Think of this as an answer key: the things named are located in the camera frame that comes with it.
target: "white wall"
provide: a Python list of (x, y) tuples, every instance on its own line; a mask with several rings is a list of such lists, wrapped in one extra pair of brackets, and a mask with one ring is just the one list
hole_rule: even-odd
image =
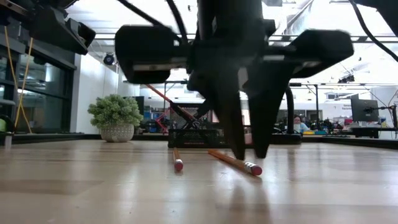
[(119, 70), (118, 76), (118, 94), (121, 96), (140, 96), (139, 85), (133, 85), (129, 83), (123, 83), (126, 80), (121, 69)]
[[(377, 97), (372, 96), (372, 100), (377, 100), (379, 106), (398, 105), (398, 96), (394, 95), (398, 87), (379, 87), (372, 88), (371, 92)], [(387, 125), (393, 127), (392, 118), (388, 110), (379, 110), (379, 116), (385, 116)], [(390, 131), (382, 131), (380, 134), (381, 139), (395, 139), (395, 133)]]
[(75, 65), (70, 130), (98, 134), (90, 124), (93, 116), (87, 112), (88, 105), (97, 97), (118, 93), (119, 75), (90, 55), (76, 55)]

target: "woven planter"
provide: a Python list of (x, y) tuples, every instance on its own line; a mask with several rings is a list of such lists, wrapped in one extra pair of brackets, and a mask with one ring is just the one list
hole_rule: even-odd
[(128, 142), (134, 135), (134, 125), (112, 125), (100, 129), (101, 138), (107, 142)]

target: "desk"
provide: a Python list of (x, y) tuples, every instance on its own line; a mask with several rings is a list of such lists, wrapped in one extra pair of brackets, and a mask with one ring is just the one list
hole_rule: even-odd
[(175, 174), (162, 141), (15, 144), (0, 152), (1, 223), (397, 224), (396, 151), (303, 143), (255, 159), (247, 150), (260, 177), (207, 149), (180, 155)]
[(351, 128), (353, 135), (358, 137), (379, 138), (379, 131), (397, 131), (396, 128), (357, 127)]

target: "person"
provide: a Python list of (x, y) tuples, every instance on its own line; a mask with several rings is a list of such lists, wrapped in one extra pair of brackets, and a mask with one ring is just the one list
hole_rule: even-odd
[(309, 131), (310, 129), (303, 123), (303, 120), (299, 115), (294, 115), (294, 131), (298, 133), (303, 133), (304, 131)]

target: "black cable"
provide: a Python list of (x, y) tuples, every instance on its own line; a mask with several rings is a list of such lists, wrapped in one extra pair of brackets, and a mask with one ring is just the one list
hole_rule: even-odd
[(166, 0), (166, 1), (167, 1), (167, 4), (169, 5), (170, 10), (173, 13), (174, 19), (178, 25), (178, 29), (180, 30), (182, 44), (188, 45), (187, 30), (185, 29), (184, 22), (182, 21), (182, 18), (181, 18), (181, 14), (177, 9), (177, 7), (174, 3), (174, 0)]
[(387, 54), (389, 54), (396, 62), (398, 62), (398, 56), (396, 54), (394, 54), (392, 50), (388, 49), (385, 45), (383, 45), (380, 41), (378, 41), (373, 36), (373, 34), (369, 31), (368, 27), (365, 24), (365, 21), (363, 20), (361, 11), (359, 11), (356, 3), (353, 0), (349, 0), (349, 3), (351, 3), (351, 5), (353, 6), (356, 17), (358, 18), (358, 21), (361, 24), (363, 31), (365, 31), (365, 34), (368, 35), (368, 37), (374, 42), (374, 44), (376, 44), (383, 51), (385, 51)]
[[(156, 19), (154, 19), (152, 16), (146, 14), (144, 11), (140, 10), (139, 8), (137, 8), (136, 6), (134, 6), (133, 4), (129, 3), (127, 0), (118, 0), (124, 7), (130, 9), (132, 12), (136, 13), (138, 16), (141, 16), (142, 18), (144, 18), (146, 21), (150, 22), (151, 24), (155, 25), (155, 26), (162, 26), (165, 28), (168, 28), (167, 26), (163, 25), (163, 23), (157, 21)], [(177, 40), (180, 44), (182, 43), (181, 38), (174, 33), (174, 38), (175, 40)]]
[(374, 93), (372, 93), (372, 91), (368, 88), (366, 88), (365, 86), (363, 86), (363, 88), (365, 88), (365, 90), (369, 91), (370, 94), (372, 94), (372, 96), (374, 96), (377, 100), (380, 101), (381, 104), (383, 104), (385, 107), (388, 107), (385, 103), (383, 103), (383, 101), (381, 101)]

